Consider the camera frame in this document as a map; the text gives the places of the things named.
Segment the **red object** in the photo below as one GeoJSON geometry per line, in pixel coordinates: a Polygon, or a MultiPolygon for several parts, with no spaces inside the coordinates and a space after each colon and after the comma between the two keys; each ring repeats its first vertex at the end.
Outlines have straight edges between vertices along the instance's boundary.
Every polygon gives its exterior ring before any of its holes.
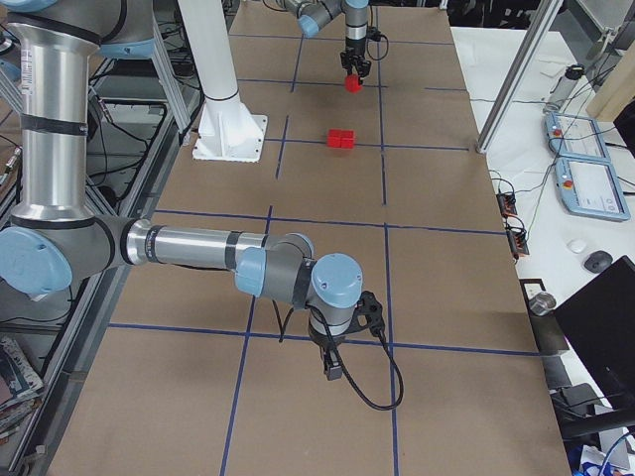
{"type": "Polygon", "coordinates": [[[355,147],[355,131],[349,129],[329,129],[326,144],[336,149],[352,149],[355,147]]]}
{"type": "Polygon", "coordinates": [[[349,74],[344,80],[344,87],[348,92],[361,91],[361,84],[359,83],[359,76],[357,74],[349,74]]]}

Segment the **blue and white device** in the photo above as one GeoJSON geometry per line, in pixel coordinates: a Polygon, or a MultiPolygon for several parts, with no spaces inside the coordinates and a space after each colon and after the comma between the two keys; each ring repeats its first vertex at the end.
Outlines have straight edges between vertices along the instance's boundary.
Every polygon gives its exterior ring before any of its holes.
{"type": "Polygon", "coordinates": [[[610,162],[602,130],[590,117],[550,112],[545,116],[549,147],[558,157],[610,162]]]}
{"type": "Polygon", "coordinates": [[[611,221],[630,219],[617,173],[610,162],[559,157],[556,180],[563,204],[571,214],[611,221]]]}

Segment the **white desk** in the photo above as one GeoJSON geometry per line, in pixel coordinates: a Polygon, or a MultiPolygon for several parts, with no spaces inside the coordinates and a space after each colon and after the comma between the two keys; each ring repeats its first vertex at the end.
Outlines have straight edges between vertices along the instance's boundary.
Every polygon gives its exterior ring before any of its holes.
{"type": "MultiPolygon", "coordinates": [[[[479,131],[492,108],[524,33],[514,30],[452,28],[479,131]]],[[[564,68],[575,62],[560,33],[549,32],[521,84],[515,101],[541,101],[548,97],[564,68]]],[[[574,91],[585,83],[585,80],[581,80],[574,91]]],[[[587,89],[588,93],[581,94],[571,102],[567,109],[568,113],[586,115],[585,104],[594,95],[590,87],[587,89]]],[[[541,183],[545,170],[554,160],[554,153],[549,149],[545,136],[542,111],[543,104],[540,103],[512,104],[503,126],[487,152],[490,169],[511,181],[517,190],[530,189],[541,183]]],[[[612,126],[612,123],[600,123],[602,130],[610,129],[612,126]]],[[[616,130],[604,134],[604,139],[606,142],[624,144],[616,130]]],[[[616,148],[609,148],[609,152],[618,174],[635,181],[635,160],[630,152],[616,148]]],[[[624,190],[633,189],[625,183],[622,186],[624,190]]],[[[501,183],[501,189],[509,188],[501,183]]],[[[516,206],[519,216],[527,226],[530,225],[536,210],[539,195],[539,188],[517,195],[516,206]]],[[[635,200],[627,198],[627,202],[635,216],[635,200]]],[[[516,272],[520,279],[541,278],[549,293],[554,295],[558,302],[563,302],[596,276],[582,265],[589,253],[605,250],[614,259],[622,255],[635,259],[634,237],[635,218],[613,223],[568,214],[560,201],[552,172],[531,229],[531,254],[519,260],[516,272]],[[584,241],[587,244],[586,249],[580,254],[573,253],[567,247],[572,239],[584,241]]],[[[574,385],[590,383],[597,394],[602,395],[574,352],[569,351],[562,357],[574,385]]],[[[633,457],[631,467],[635,468],[633,457]]]]}

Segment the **white stand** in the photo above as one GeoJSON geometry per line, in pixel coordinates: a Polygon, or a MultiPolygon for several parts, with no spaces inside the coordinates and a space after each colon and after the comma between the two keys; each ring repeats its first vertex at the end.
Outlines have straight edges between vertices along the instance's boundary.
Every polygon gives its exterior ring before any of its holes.
{"type": "Polygon", "coordinates": [[[194,158],[258,162],[267,117],[240,102],[220,0],[180,0],[179,6],[206,97],[194,158]]]}

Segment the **black monitor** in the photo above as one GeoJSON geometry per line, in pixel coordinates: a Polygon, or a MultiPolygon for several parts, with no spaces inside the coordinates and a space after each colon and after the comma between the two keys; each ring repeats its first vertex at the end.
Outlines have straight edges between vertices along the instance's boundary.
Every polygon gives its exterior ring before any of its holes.
{"type": "MultiPolygon", "coordinates": [[[[635,265],[615,261],[561,304],[556,320],[615,410],[635,409],[635,265]]],[[[622,421],[632,425],[629,419],[622,421]]]]}

